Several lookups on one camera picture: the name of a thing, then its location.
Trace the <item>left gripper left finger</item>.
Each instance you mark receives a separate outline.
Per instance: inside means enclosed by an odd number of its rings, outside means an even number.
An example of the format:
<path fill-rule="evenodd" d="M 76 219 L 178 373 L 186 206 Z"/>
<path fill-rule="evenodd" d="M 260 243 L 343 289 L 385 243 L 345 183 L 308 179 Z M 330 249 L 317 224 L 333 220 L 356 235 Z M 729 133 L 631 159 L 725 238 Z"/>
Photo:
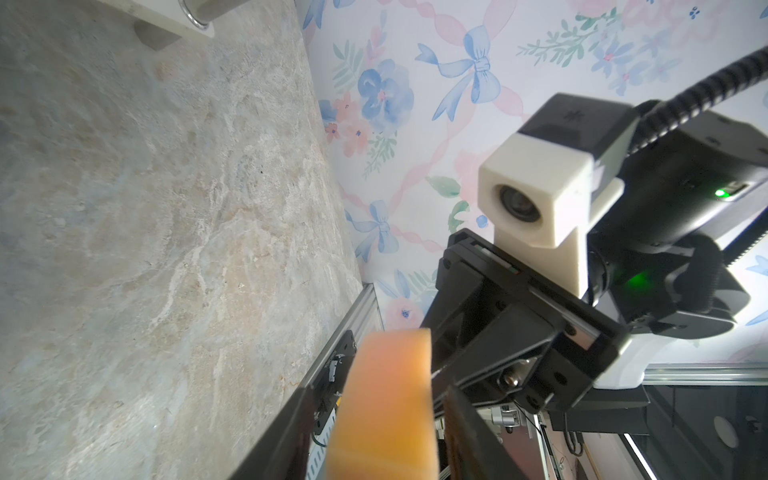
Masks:
<path fill-rule="evenodd" d="M 304 479 L 314 412 L 312 390 L 296 389 L 230 479 Z"/>

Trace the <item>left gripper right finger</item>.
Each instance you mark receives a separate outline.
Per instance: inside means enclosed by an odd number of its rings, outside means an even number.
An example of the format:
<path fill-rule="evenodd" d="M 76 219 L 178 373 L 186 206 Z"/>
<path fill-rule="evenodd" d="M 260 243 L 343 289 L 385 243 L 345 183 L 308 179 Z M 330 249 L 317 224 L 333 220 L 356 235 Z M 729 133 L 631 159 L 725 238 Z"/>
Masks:
<path fill-rule="evenodd" d="M 443 406 L 451 479 L 527 479 L 456 386 L 448 387 Z"/>

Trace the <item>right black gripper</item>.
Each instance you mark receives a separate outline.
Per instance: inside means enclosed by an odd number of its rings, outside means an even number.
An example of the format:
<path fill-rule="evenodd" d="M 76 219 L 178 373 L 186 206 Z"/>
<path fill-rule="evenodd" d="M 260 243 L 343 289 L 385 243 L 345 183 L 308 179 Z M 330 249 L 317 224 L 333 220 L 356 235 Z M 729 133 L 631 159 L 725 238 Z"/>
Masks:
<path fill-rule="evenodd" d="M 453 233 L 422 321 L 436 413 L 450 390 L 475 407 L 574 407 L 630 343 L 610 319 L 469 229 Z"/>

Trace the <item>peach pink sponge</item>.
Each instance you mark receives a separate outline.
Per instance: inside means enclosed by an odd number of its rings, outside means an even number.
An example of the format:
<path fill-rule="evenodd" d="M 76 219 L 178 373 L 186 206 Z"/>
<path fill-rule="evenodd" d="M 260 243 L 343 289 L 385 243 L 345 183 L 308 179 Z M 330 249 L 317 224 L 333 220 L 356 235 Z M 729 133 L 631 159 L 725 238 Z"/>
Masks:
<path fill-rule="evenodd" d="M 352 361 L 326 453 L 328 479 L 436 479 L 427 329 L 374 332 Z"/>

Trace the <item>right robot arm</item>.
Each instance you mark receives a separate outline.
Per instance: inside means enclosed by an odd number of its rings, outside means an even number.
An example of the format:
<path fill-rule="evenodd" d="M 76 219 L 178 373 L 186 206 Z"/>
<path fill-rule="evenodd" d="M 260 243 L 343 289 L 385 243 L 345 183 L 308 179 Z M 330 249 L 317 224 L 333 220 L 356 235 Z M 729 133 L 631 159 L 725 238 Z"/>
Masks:
<path fill-rule="evenodd" d="M 749 295 L 729 266 L 767 230 L 767 137 L 706 112 L 624 163 L 624 195 L 588 236 L 574 295 L 519 253 L 452 234 L 425 326 L 437 412 L 462 394 L 531 413 L 638 388 L 671 340 L 731 331 Z"/>

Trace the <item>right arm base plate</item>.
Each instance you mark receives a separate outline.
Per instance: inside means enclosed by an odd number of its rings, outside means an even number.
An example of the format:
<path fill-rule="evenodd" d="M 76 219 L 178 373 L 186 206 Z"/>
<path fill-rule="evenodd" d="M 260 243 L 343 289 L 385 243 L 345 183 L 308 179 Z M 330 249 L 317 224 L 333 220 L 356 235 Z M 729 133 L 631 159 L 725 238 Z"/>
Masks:
<path fill-rule="evenodd" d="M 336 410 L 337 401 L 343 392 L 356 353 L 355 337 L 353 332 L 347 329 L 332 344 L 330 357 L 310 382 L 316 407 L 313 435 L 317 438 L 320 437 L 331 414 Z"/>

